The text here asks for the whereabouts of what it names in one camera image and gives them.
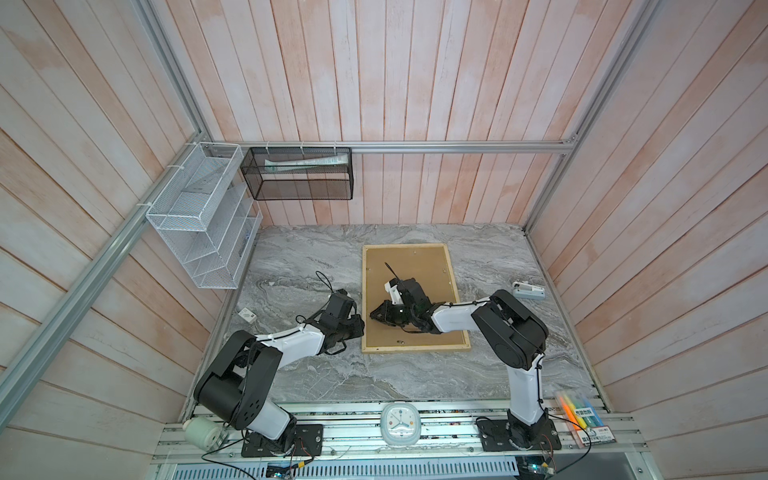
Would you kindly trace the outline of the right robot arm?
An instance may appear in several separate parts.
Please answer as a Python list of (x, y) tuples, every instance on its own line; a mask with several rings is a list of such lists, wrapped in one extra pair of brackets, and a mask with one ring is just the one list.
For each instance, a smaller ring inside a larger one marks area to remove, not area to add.
[(369, 317), (409, 333), (439, 335), (478, 331), (506, 365), (510, 388), (501, 437), (528, 450), (551, 428), (541, 398), (541, 362), (549, 330), (542, 320), (507, 290), (469, 302), (433, 302), (415, 279), (394, 278), (385, 284), (390, 298)]

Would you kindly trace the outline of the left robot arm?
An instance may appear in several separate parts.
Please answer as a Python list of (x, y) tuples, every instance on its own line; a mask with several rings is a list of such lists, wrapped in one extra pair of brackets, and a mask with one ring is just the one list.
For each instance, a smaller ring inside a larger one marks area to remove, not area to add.
[(275, 375), (305, 357), (336, 355), (360, 338), (364, 321), (343, 289), (296, 327), (262, 336), (233, 333), (198, 380), (195, 401), (239, 431), (285, 453), (298, 440), (296, 418), (269, 399)]

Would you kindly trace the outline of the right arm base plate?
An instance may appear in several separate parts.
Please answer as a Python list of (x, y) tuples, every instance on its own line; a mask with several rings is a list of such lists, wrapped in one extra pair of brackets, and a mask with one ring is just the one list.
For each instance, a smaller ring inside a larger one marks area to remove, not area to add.
[(532, 426), (516, 419), (492, 420), (488, 417), (478, 417), (475, 425), (484, 452), (562, 449), (554, 423), (544, 417)]

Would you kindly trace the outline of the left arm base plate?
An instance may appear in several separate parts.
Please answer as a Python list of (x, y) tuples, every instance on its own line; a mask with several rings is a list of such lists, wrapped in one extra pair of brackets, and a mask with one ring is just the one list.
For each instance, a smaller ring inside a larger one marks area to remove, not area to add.
[(322, 424), (289, 424), (276, 440), (255, 431), (244, 440), (243, 458), (319, 456), (322, 451), (324, 426)]

